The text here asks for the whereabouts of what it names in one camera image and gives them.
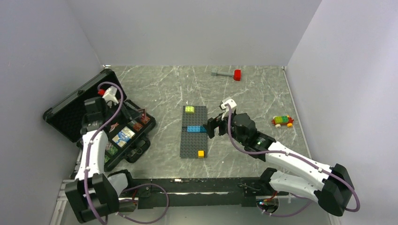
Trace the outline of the red triangular dealer button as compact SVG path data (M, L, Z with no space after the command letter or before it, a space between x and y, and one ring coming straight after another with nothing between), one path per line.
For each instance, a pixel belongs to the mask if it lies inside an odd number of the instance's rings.
M141 122L143 124L147 124L150 118L147 116L146 109L145 108L138 109L138 112L140 112L141 114Z

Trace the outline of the blue texas holdem card box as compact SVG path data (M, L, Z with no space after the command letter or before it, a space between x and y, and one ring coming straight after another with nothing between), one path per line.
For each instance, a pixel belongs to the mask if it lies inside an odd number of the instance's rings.
M135 134L136 133L130 128L124 127L112 138L112 142L120 148L123 148L127 142L129 142L135 136Z

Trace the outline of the red playing card deck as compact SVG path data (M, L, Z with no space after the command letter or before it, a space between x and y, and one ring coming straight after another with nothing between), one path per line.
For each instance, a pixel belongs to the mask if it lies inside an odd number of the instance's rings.
M119 126L119 123L117 123L117 122L115 124L111 124L108 131L112 132L117 126Z

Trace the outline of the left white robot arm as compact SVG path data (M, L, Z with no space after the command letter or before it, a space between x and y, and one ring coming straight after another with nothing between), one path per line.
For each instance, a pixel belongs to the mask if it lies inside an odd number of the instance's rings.
M135 184L127 170L107 177L104 174L108 136L105 127L115 118L101 97L84 101L86 114L82 120L82 162L74 181L66 184L65 194L77 220L83 224L98 220L106 225L108 215L119 210L119 196L134 193Z

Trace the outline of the black poker chip case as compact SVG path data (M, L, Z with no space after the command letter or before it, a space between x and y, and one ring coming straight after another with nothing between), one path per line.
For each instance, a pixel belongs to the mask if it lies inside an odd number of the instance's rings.
M61 102L46 110L43 120L79 148L83 136L101 129L108 141L104 170L123 159L135 163L150 147L147 134L156 120L128 99L115 72L104 69Z

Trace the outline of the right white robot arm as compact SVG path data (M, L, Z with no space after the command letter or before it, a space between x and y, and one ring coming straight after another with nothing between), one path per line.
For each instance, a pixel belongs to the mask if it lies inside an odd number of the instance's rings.
M287 169L286 174L267 168L259 179L259 189L265 195L287 192L312 200L331 215L341 217L344 212L357 212L360 201L347 169L341 164L330 166L311 160L290 150L275 138L257 130L247 113L223 113L208 119L204 125L209 138L214 130L227 134L240 152L264 162Z

